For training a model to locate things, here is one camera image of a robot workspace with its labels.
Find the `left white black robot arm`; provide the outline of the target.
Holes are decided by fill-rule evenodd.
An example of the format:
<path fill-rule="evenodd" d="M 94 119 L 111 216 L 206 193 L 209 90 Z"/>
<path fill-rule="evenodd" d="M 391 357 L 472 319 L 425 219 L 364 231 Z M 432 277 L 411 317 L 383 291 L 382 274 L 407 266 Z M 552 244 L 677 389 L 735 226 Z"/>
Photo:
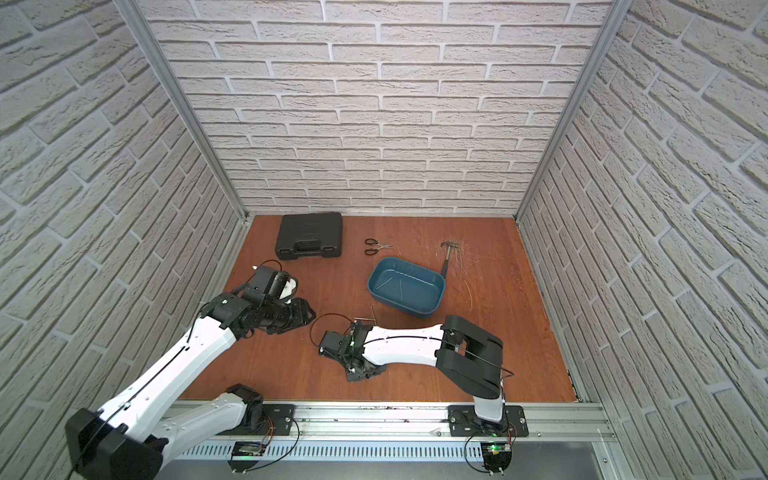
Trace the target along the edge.
<path fill-rule="evenodd" d="M 276 432 L 263 397 L 242 384 L 185 414 L 164 415 L 189 385 L 237 341 L 283 334 L 316 317 L 297 297 L 298 281 L 261 265 L 250 279 L 204 304 L 191 327 L 136 381 L 95 411 L 65 425 L 73 472 L 85 479 L 152 479 L 179 455 L 221 432 Z"/>

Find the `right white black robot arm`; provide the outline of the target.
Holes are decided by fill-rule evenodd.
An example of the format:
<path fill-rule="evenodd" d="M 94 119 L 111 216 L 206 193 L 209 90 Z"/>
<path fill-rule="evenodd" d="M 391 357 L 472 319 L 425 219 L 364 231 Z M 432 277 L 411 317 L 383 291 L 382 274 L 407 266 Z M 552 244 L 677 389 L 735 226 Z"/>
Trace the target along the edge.
<path fill-rule="evenodd" d="M 506 421 L 503 341 L 470 321 L 449 315 L 420 329 L 388 329 L 354 322 L 344 334 L 327 331 L 318 352 L 339 363 L 349 382 L 371 379 L 391 364 L 434 367 L 470 395 L 482 424 Z"/>

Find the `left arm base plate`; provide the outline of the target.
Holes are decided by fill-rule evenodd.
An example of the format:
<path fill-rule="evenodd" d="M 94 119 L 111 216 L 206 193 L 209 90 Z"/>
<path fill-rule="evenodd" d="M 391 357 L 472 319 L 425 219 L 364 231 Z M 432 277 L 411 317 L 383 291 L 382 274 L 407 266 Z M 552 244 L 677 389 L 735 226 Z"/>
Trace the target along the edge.
<path fill-rule="evenodd" d="M 240 425 L 224 430 L 220 435 L 289 436 L 295 432 L 292 421 L 295 409 L 295 404 L 261 404 L 253 411 L 248 411 Z"/>

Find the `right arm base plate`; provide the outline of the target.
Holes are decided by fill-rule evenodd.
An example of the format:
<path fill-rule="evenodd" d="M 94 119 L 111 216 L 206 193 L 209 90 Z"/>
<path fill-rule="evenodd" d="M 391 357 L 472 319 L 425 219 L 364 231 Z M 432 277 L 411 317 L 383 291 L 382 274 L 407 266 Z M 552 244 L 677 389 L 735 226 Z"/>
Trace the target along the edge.
<path fill-rule="evenodd" d="M 524 409 L 519 405 L 506 404 L 499 422 L 481 419 L 469 404 L 449 405 L 448 426 L 452 437 L 528 437 L 529 429 Z"/>

